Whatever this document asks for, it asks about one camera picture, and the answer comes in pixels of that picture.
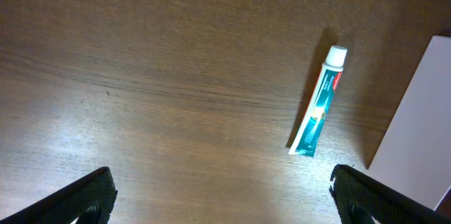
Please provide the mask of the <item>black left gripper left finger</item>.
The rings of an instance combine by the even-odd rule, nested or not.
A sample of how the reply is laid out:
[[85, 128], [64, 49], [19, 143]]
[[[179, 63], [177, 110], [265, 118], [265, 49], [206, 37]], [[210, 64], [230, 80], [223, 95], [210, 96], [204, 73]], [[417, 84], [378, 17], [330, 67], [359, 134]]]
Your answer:
[[104, 166], [1, 222], [107, 224], [117, 193], [110, 168]]

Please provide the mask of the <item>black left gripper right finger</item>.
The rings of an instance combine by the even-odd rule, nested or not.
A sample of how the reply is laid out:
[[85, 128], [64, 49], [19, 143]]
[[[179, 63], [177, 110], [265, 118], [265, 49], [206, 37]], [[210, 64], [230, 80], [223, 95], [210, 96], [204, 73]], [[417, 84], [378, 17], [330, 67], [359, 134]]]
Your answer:
[[336, 165], [330, 180], [330, 193], [344, 224], [450, 222], [348, 165]]

